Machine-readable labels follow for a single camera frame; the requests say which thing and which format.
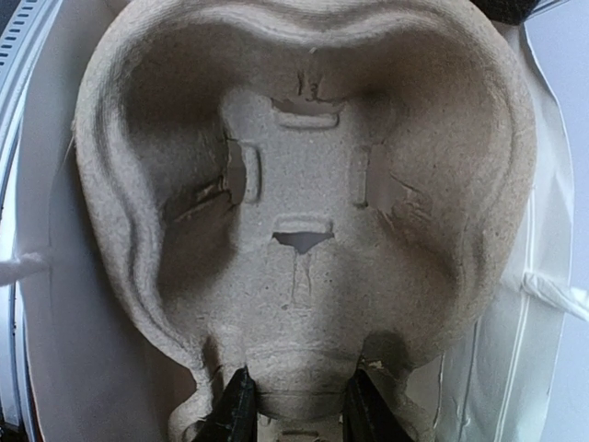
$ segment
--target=small rectangular tab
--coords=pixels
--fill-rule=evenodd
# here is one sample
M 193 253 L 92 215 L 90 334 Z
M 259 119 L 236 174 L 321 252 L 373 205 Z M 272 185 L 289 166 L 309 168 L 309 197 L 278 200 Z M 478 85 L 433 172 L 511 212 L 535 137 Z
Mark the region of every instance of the small rectangular tab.
M 276 122 L 288 129 L 333 129 L 340 123 L 337 113 L 323 113 L 320 115 L 299 115 L 296 113 L 275 112 Z

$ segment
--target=cardboard texture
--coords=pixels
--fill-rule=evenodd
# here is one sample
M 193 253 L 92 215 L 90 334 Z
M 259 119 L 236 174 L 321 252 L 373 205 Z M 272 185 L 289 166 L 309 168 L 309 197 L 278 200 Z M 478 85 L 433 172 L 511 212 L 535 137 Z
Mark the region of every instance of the cardboard texture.
M 432 438 L 405 381 L 490 301 L 536 153 L 476 7 L 136 0 L 88 65 L 75 141 L 120 302 L 197 382 L 171 440 L 244 365 L 269 437 L 335 437 L 358 364 Z

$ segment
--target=hole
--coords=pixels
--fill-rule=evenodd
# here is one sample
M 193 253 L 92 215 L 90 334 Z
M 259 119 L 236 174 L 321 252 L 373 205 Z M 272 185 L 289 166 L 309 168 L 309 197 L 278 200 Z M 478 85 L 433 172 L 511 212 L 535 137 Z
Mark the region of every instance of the hole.
M 333 233 L 317 233 L 317 232 L 295 232 L 284 233 L 274 232 L 272 235 L 283 246 L 293 247 L 299 255 L 304 255 L 317 244 L 323 241 L 334 238 Z
M 297 99 L 272 99 L 272 106 L 280 112 L 292 113 L 294 115 L 305 115 L 316 117 L 318 115 L 335 114 L 343 107 L 340 103 L 329 101 L 309 101 L 302 98 Z
M 227 187 L 231 193 L 231 203 L 241 204 L 246 194 L 247 171 L 237 141 L 227 140 L 229 163 L 227 165 Z

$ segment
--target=black clamp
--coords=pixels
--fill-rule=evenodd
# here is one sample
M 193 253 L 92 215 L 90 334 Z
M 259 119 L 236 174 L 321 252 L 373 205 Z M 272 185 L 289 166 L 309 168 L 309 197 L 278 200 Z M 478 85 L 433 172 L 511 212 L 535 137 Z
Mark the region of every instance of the black clamp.
M 257 442 L 255 390 L 248 370 L 239 369 L 192 442 Z M 348 382 L 343 442 L 413 442 L 363 370 Z

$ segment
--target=recessed cavity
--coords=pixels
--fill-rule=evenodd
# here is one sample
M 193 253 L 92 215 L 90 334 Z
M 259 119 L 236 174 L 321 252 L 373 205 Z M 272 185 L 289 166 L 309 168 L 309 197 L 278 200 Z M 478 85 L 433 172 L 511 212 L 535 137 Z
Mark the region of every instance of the recessed cavity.
M 274 232 L 272 235 L 283 246 L 293 247 L 299 255 L 304 255 L 313 249 L 317 244 L 323 241 L 334 238 L 333 233 L 317 233 L 317 232 L 295 232 L 284 233 Z

